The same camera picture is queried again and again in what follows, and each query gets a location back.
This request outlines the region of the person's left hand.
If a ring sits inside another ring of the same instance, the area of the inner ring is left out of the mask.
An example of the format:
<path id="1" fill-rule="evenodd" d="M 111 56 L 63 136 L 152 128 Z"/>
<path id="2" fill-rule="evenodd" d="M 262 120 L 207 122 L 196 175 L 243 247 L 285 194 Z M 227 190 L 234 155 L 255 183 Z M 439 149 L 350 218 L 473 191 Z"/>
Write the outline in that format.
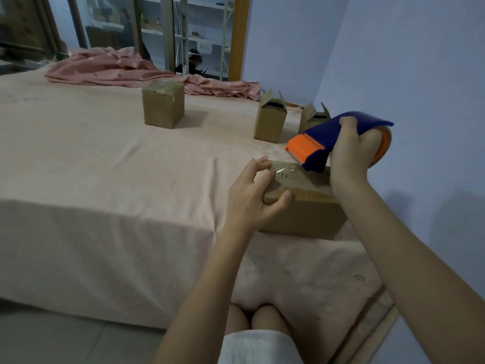
<path id="1" fill-rule="evenodd" d="M 275 172 L 269 169 L 256 175 L 246 175 L 246 167 L 228 192 L 227 216 L 224 228 L 235 233 L 251 237 L 270 221 L 263 219 L 264 195 L 275 178 Z"/>

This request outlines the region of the partly taped cardboard box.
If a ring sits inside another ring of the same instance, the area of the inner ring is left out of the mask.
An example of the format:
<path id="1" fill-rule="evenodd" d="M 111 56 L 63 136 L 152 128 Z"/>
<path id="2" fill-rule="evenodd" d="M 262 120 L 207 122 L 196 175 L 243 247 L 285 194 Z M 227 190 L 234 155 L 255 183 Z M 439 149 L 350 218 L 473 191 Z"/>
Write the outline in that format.
<path id="1" fill-rule="evenodd" d="M 333 194 L 330 168 L 324 172 L 305 171 L 295 163 L 271 161 L 275 177 L 268 186 L 264 203 L 273 204 L 290 190 L 290 206 L 260 232 L 332 240 L 347 221 L 347 216 Z"/>

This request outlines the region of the blue and orange tape dispenser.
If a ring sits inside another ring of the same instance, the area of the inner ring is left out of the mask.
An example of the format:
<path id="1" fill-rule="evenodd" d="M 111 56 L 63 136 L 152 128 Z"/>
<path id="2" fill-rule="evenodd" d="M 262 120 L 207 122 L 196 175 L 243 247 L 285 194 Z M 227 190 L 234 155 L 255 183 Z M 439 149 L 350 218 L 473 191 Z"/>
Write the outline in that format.
<path id="1" fill-rule="evenodd" d="M 289 155 L 305 171 L 322 173 L 327 159 L 340 133 L 339 119 L 353 116 L 357 119 L 357 133 L 359 135 L 379 126 L 394 126 L 394 123 L 362 111 L 348 111 L 322 122 L 290 139 L 285 146 Z"/>

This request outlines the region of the person's left forearm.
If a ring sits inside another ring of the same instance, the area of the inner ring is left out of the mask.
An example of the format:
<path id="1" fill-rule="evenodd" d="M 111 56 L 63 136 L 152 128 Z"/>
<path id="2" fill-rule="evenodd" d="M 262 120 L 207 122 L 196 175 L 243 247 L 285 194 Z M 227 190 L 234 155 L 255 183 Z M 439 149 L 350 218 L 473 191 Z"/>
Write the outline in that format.
<path id="1" fill-rule="evenodd" d="M 257 227 L 226 223 L 167 329 L 153 364 L 217 364 L 235 280 Z"/>

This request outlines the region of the person's right forearm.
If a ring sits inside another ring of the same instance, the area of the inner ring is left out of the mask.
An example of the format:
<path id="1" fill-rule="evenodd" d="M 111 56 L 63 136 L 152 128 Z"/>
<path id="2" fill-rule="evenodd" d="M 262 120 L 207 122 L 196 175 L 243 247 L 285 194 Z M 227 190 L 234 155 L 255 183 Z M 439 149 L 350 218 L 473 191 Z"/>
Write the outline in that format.
<path id="1" fill-rule="evenodd" d="M 432 364 L 485 364 L 485 300 L 405 226 L 364 178 L 334 194 Z"/>

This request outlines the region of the open cardboard box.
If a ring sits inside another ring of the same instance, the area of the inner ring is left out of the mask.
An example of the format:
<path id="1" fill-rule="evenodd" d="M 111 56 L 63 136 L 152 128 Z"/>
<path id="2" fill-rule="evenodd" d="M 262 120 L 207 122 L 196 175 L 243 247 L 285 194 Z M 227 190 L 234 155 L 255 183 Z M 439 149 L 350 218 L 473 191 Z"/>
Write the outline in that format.
<path id="1" fill-rule="evenodd" d="M 312 103 L 305 106 L 301 112 L 298 134 L 331 118 L 327 107 L 321 102 L 322 109 L 318 111 Z"/>
<path id="2" fill-rule="evenodd" d="M 253 133 L 256 140 L 276 144 L 280 141 L 288 111 L 281 92 L 278 93 L 277 97 L 270 89 L 260 98 Z"/>

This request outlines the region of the sealed cardboard box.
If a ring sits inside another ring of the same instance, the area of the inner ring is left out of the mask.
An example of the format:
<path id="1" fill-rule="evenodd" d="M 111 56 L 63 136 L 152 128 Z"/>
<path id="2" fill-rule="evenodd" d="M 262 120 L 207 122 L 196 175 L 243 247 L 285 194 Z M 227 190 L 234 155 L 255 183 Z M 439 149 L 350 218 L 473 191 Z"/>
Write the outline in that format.
<path id="1" fill-rule="evenodd" d="M 185 85 L 158 79 L 142 89 L 146 125 L 174 129 L 185 114 Z"/>

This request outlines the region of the person's legs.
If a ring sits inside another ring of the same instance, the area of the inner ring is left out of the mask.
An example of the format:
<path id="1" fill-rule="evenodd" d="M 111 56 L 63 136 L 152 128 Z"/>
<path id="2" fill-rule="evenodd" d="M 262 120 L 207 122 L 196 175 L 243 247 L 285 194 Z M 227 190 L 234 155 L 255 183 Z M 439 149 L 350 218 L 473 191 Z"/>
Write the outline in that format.
<path id="1" fill-rule="evenodd" d="M 287 321 L 275 306 L 262 305 L 248 318 L 240 306 L 231 303 L 224 335 L 246 330 L 273 330 L 292 337 Z"/>

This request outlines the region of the white metal shelf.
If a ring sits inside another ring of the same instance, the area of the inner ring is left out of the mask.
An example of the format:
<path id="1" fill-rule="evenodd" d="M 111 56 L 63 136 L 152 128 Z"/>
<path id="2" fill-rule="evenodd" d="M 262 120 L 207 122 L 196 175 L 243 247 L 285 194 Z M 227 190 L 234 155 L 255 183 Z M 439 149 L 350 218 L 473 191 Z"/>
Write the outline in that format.
<path id="1" fill-rule="evenodd" d="M 163 0 L 138 0 L 141 31 L 149 59 L 165 69 Z M 173 0 L 175 65 L 185 64 L 185 50 L 202 56 L 198 70 L 209 78 L 228 80 L 235 0 Z"/>

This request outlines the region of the white shorts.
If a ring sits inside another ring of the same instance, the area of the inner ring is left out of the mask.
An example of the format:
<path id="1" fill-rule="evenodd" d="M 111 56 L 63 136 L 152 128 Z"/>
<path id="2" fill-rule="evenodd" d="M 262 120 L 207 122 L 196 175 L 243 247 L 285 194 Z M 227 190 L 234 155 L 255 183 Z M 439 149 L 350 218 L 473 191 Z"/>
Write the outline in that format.
<path id="1" fill-rule="evenodd" d="M 276 330 L 225 335 L 217 364 L 304 364 L 291 337 Z"/>

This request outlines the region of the pink bed sheet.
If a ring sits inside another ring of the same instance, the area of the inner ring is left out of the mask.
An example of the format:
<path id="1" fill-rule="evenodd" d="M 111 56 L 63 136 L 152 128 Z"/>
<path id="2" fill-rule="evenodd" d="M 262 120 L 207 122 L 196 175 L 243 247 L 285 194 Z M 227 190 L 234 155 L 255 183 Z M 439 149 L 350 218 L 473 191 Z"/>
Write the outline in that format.
<path id="1" fill-rule="evenodd" d="M 258 103 L 185 96 L 145 125 L 142 90 L 0 77 L 0 299 L 166 329 L 260 148 Z M 256 233 L 232 301 L 275 305 L 306 363 L 326 364 L 382 282 L 349 223 L 332 240 Z"/>

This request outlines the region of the pink dotted blanket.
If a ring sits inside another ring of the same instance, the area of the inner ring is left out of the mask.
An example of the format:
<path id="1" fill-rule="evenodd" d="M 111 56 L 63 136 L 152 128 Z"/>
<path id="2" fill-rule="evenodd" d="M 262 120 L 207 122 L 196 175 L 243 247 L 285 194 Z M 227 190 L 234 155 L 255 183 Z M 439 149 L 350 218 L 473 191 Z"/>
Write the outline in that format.
<path id="1" fill-rule="evenodd" d="M 50 65 L 44 77 L 52 83 L 83 86 L 143 88 L 156 80 L 176 81 L 191 96 L 236 97 L 259 101 L 259 82 L 219 81 L 201 75 L 177 75 L 160 70 L 145 60 L 133 47 L 91 48 L 72 51 L 68 58 Z"/>

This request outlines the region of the dark wooden cabinet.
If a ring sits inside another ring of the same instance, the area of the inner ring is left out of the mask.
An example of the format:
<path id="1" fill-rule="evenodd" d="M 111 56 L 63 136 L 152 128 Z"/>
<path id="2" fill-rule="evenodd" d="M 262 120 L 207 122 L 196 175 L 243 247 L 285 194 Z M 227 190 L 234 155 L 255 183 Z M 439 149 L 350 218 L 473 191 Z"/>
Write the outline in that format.
<path id="1" fill-rule="evenodd" d="M 0 0 L 0 56 L 40 61 L 67 55 L 48 0 Z"/>

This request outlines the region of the yellow wooden door frame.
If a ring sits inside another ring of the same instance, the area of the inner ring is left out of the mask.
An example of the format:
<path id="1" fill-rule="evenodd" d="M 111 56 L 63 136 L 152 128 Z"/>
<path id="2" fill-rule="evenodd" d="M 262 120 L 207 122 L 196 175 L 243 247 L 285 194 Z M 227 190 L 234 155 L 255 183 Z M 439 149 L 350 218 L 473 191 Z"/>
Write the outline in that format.
<path id="1" fill-rule="evenodd" d="M 228 81 L 241 80 L 249 9 L 250 0 L 234 1 Z"/>

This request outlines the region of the wooden bed frame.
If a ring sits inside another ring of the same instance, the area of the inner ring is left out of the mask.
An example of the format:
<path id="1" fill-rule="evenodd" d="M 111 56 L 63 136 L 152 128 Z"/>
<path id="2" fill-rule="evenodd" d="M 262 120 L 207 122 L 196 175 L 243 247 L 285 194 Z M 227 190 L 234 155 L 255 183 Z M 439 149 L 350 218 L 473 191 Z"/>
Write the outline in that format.
<path id="1" fill-rule="evenodd" d="M 367 300 L 328 364 L 370 364 L 399 314 L 387 289 L 382 286 Z"/>

